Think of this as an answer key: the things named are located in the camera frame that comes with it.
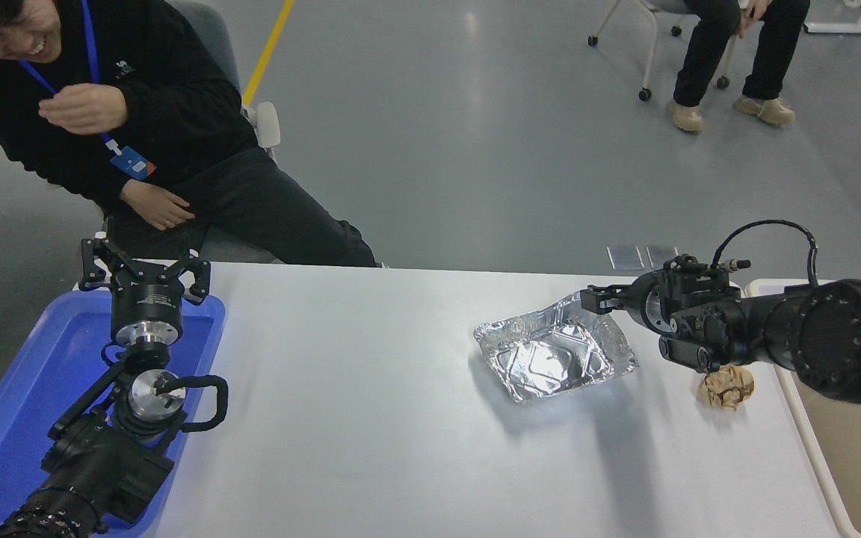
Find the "person's right hand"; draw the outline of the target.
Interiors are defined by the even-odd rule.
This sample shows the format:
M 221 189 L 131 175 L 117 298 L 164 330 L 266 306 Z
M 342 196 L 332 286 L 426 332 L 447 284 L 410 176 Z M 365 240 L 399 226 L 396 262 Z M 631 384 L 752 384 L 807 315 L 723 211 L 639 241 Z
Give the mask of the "person's right hand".
M 185 199 L 146 182 L 128 180 L 120 191 L 119 198 L 159 231 L 175 229 L 195 219 Z

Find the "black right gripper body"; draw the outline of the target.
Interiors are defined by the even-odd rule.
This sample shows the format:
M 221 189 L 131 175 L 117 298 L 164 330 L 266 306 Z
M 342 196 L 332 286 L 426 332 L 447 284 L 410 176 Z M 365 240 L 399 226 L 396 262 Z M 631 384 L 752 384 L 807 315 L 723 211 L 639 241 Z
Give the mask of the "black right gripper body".
M 644 273 L 633 280 L 626 289 L 626 312 L 640 326 L 655 330 L 655 324 L 648 313 L 649 296 L 655 288 L 655 276 Z

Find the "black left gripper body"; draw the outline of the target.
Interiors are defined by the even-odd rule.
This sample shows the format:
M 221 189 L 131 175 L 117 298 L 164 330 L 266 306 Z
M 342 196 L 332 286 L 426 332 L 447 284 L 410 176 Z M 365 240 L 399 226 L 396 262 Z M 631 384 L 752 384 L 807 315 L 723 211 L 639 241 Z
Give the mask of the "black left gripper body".
M 180 280 L 161 280 L 151 271 L 143 276 L 122 271 L 111 276 L 111 324 L 123 328 L 141 321 L 161 321 L 181 327 L 185 287 Z

